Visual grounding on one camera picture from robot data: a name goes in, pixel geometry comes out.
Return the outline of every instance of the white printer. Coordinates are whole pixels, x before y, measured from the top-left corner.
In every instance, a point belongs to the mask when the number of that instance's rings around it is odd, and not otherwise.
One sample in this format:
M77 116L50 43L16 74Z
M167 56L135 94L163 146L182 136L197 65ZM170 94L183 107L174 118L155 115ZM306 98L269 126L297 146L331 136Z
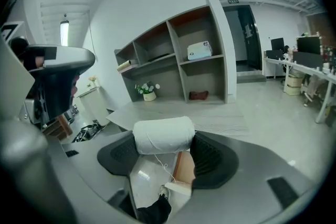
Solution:
M212 48L208 41L195 43L188 46L188 60L212 56Z

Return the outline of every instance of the book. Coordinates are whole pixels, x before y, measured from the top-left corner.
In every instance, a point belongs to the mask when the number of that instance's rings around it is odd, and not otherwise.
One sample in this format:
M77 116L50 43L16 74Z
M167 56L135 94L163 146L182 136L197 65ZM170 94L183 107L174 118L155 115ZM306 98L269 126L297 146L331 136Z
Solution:
M127 60L126 62L124 62L121 65L119 65L117 67L117 70L120 71L120 70L122 70L122 69L124 69L124 68L126 68L126 67L128 67L130 65L135 65L135 64L138 64L138 63L139 62L136 59Z
M124 72L126 72L127 70L130 70L130 69L135 68L135 67L138 67L138 66L139 66L138 63L135 63L135 64L133 64L133 65L127 66L127 67L125 67L125 68L119 70L119 74L124 73Z

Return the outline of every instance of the flower pot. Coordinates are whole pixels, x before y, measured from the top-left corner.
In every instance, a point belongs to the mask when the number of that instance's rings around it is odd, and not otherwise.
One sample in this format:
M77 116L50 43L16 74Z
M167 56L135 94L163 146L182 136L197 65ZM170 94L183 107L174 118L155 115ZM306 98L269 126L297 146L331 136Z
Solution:
M156 99L156 94L155 92L151 92L151 93L144 93L143 94L143 100L149 102L149 101L153 101Z

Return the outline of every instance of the exit sign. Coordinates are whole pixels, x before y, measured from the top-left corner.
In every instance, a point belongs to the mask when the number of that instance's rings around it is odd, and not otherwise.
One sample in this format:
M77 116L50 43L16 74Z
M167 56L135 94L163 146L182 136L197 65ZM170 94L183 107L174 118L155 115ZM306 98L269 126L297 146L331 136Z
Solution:
M238 4L239 0L228 0L229 4Z

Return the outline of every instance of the doorway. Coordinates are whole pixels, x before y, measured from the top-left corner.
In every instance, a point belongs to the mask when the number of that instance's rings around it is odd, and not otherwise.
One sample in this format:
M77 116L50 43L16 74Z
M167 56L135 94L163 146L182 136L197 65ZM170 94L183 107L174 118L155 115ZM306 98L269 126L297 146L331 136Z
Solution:
M230 26L237 72L262 70L261 46L252 10L248 5L223 7Z

